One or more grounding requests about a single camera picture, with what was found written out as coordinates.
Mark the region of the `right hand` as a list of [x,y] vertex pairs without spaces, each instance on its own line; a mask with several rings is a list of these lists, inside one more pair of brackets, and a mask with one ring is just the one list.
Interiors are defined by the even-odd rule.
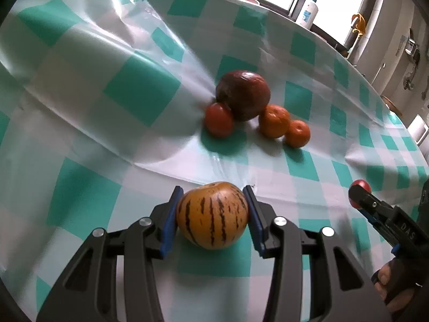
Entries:
[[405,276],[404,265],[398,259],[390,260],[372,276],[372,283],[391,314],[404,309],[415,295],[417,286],[407,283]]

